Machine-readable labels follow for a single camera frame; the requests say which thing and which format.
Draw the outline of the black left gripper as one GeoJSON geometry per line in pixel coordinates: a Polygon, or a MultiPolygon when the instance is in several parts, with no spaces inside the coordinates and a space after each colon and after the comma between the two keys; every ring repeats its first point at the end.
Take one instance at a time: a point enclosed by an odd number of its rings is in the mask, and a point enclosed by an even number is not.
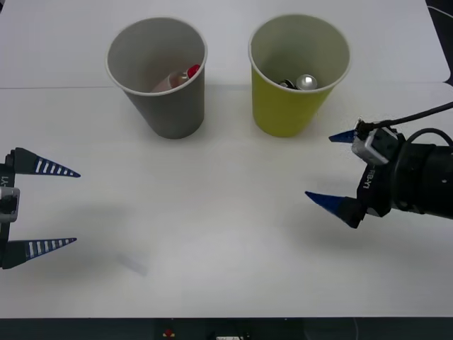
{"type": "Polygon", "coordinates": [[[5,158],[5,162],[1,164],[1,268],[4,270],[61,249],[77,240],[63,238],[8,242],[10,224],[16,221],[14,171],[24,175],[81,177],[76,171],[24,148],[18,147],[13,150],[13,161],[11,155],[5,158]]]}

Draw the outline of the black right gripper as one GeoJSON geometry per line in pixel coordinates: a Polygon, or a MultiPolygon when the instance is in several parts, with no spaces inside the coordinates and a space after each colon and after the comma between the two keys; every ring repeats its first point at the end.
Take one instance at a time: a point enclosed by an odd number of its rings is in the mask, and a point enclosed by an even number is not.
{"type": "MultiPolygon", "coordinates": [[[[352,144],[356,130],[329,136],[331,142],[352,144]]],[[[346,196],[325,195],[306,191],[315,204],[336,216],[350,228],[357,229],[365,215],[383,217],[392,209],[390,179],[391,165],[367,165],[357,187],[357,199],[346,196]]]]}

